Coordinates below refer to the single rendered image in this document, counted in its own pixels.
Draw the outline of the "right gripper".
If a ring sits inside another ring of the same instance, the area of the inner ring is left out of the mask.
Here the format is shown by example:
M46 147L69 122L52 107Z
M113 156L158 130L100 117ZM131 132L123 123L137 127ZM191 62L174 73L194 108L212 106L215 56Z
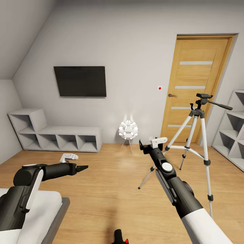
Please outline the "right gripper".
M151 147L151 145L146 145L146 144L142 144L141 141L139 141L140 143L140 150L143 150L144 154L150 154L151 158L153 159L153 156L155 156L156 154L162 154L162 149L163 149L163 144L158 144L158 148L153 149ZM163 155L163 154L162 154Z

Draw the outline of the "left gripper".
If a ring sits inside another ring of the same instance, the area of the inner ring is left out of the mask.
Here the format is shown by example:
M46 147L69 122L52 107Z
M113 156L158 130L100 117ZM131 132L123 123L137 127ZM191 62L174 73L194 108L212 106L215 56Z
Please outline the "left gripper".
M88 166L76 166L76 163L58 163L54 164L56 167L56 174L54 178L63 177L66 175L75 175L88 168Z

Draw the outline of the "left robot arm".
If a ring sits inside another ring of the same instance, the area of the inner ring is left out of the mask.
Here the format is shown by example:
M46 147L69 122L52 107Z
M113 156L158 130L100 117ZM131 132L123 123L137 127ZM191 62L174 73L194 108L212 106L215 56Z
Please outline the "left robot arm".
M14 176L14 185L0 197L0 244L17 244L41 181L75 175L88 168L66 160L77 160L76 154L63 154L60 163L24 165Z

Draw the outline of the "camera tripod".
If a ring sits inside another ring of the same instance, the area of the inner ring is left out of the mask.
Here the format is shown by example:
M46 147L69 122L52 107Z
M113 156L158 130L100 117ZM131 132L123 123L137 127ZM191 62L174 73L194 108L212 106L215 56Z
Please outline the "camera tripod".
M198 107L196 109L193 109L193 103L190 103L191 105L191 112L189 114L189 116L187 117L187 119L185 120L185 122L183 122L182 126L180 127L180 129L177 131L177 133L175 134L175 136L172 138L171 142L169 142L168 146L165 147L165 151L163 152L163 155L170 149L170 148L176 148L176 149L185 149L185 153L182 155L183 160L181 163L181 167L183 164L183 161L186 157L186 152L190 151L193 154L195 154L196 156L200 157L201 159L204 160L204 165L206 166L206 177L207 177L207 188L208 188L208 200L209 200L209 207L210 207L210 216L213 219L213 215L212 215L212 205L211 205L211 201L213 201L213 195L211 194L211 189L210 189L210 178L209 178L209 165L211 164L210 159L208 159L208 152L207 152L207 141L206 141L206 130L205 130L205 112L204 110L202 111L201 109L201 105L205 105L207 102L218 105L219 107L225 108L227 110L232 110L233 108L230 106L226 106L223 104L218 104L212 101L209 101L208 99L211 99L213 97L213 95L209 95L209 94L203 94L203 93L197 93L196 94L197 97L200 97L200 100L197 100L195 103L198 104ZM173 142L175 141L175 139L178 137L178 135L180 134L180 132L183 130L183 128L185 127L185 125L188 123L188 121L191 119L191 117L194 115L194 119L192 122L192 126L190 129L190 133L188 138L186 139L186 146L171 146L173 144ZM192 150L190 148L190 143L194 143L191 142L192 139L192 135L194 133L195 130L195 126L197 123L197 119L201 118L201 129L202 129L202 138L203 138L203 149L204 149L204 156L202 156L201 154L197 153L196 151ZM167 141L168 142L168 141ZM148 178L148 176L151 174L151 172L155 169L155 165L153 167L150 168L150 172L147 175L147 177L144 179L144 181L142 182L142 184L138 187L138 189L141 188L141 186L143 185L143 183L146 181L146 179ZM179 170L181 170L181 167Z

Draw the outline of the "digital camera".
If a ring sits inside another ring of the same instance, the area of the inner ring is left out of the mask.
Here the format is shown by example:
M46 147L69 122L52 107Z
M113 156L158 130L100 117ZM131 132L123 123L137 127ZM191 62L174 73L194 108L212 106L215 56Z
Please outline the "digital camera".
M115 230L115 242L111 244L129 244L129 241L123 241L121 229Z

